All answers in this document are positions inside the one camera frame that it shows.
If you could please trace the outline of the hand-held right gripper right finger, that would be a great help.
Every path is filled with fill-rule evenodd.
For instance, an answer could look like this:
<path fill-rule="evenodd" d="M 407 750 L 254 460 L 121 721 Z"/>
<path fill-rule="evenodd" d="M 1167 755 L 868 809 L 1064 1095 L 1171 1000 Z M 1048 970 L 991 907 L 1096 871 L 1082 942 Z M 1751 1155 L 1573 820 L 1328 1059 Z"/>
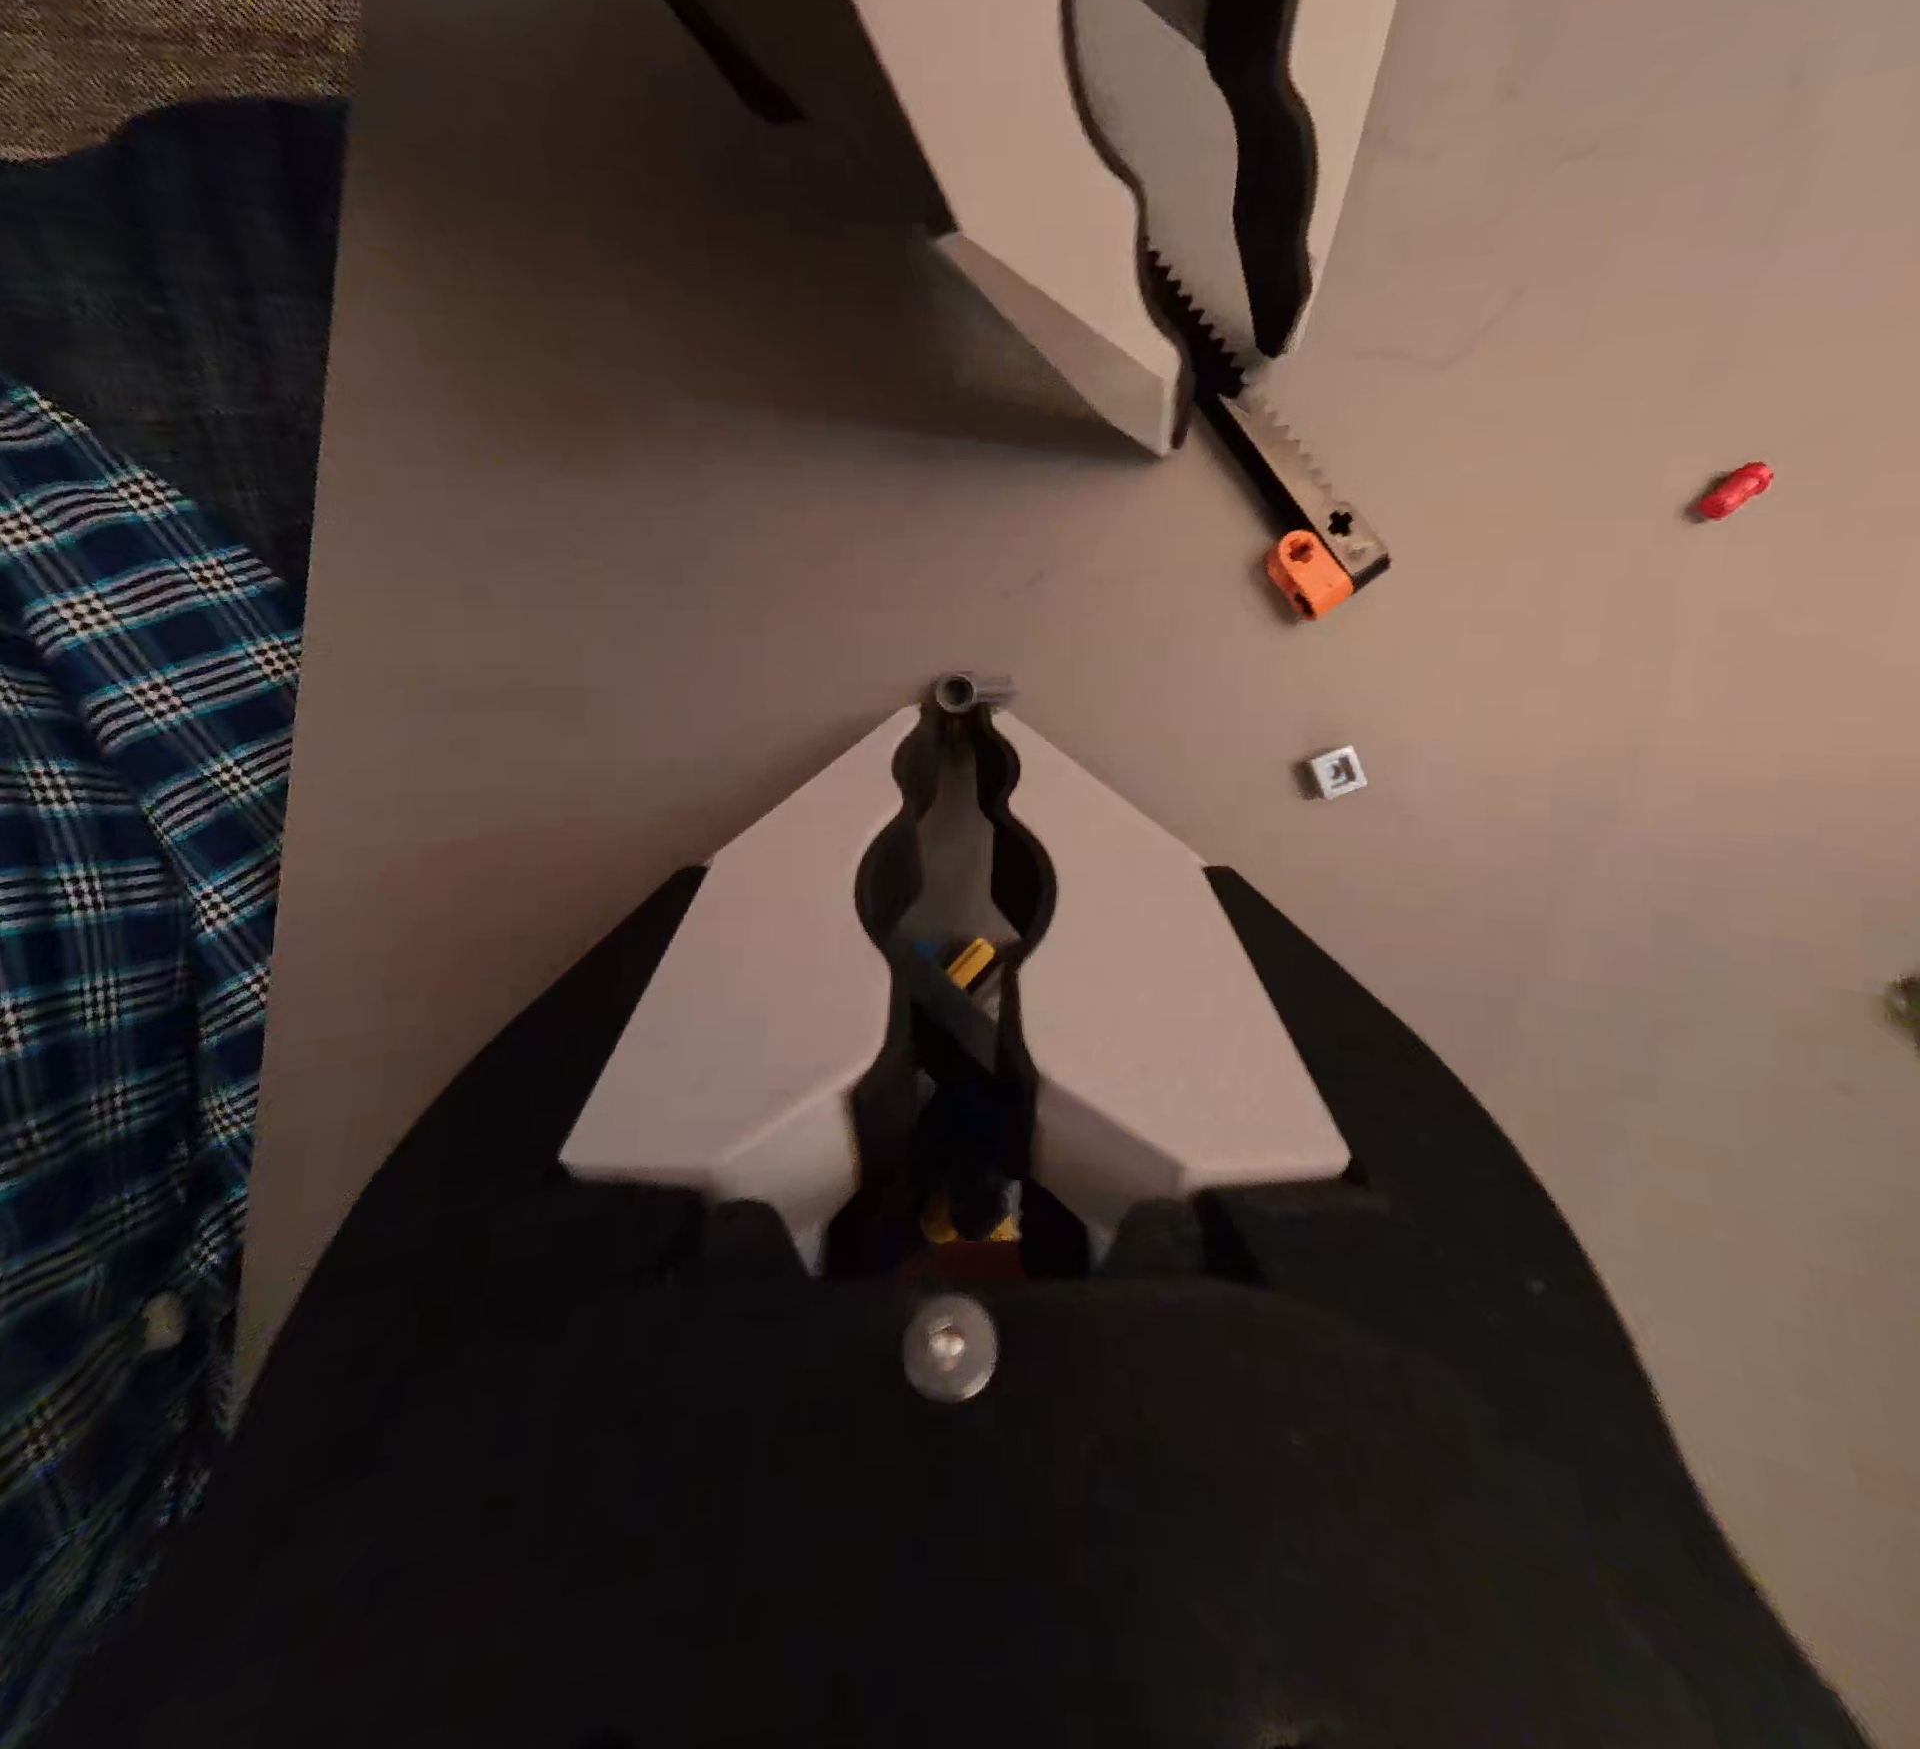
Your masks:
<path fill-rule="evenodd" d="M 1204 855 L 1035 728 L 998 712 L 1008 817 L 1050 911 L 1015 977 L 1032 1179 L 1108 1253 L 1145 1203 L 1323 1184 L 1353 1151 Z"/>

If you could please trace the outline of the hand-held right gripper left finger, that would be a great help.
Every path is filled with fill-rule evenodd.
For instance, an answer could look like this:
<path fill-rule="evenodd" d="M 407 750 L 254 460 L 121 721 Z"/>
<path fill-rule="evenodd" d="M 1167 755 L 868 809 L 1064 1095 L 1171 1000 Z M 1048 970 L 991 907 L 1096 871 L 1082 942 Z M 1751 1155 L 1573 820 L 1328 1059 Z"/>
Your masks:
<path fill-rule="evenodd" d="M 857 873 L 907 809 L 894 757 L 923 721 L 901 706 L 707 860 L 561 1147 L 570 1177 L 766 1205 L 823 1271 L 891 1012 Z"/>

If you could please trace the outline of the black lego rack orange connector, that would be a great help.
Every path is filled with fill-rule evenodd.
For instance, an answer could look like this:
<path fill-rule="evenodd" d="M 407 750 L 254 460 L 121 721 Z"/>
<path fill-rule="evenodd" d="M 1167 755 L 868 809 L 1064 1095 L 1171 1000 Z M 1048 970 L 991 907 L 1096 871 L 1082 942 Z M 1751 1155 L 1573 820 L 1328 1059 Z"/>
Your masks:
<path fill-rule="evenodd" d="M 1390 550 L 1214 327 L 1159 249 L 1148 290 L 1186 350 L 1194 398 L 1271 522 L 1268 580 L 1301 622 L 1325 619 L 1390 567 Z"/>

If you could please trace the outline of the person's dark trousers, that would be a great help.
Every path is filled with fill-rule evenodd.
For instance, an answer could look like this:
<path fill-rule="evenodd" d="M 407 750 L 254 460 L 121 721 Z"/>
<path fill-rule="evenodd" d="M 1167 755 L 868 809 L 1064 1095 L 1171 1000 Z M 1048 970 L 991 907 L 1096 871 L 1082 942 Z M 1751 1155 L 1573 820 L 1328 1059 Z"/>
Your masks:
<path fill-rule="evenodd" d="M 167 480 L 303 612 L 348 103 L 218 100 L 2 167 L 2 369 Z"/>

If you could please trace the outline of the person's blue plaid shirt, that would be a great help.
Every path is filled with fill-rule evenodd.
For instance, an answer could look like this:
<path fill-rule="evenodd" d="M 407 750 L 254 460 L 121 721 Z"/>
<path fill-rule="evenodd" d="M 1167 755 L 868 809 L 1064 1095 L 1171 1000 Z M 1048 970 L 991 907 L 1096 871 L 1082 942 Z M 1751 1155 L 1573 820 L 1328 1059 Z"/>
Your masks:
<path fill-rule="evenodd" d="M 287 583 L 5 378 L 5 1745 L 227 1434 L 299 675 Z"/>

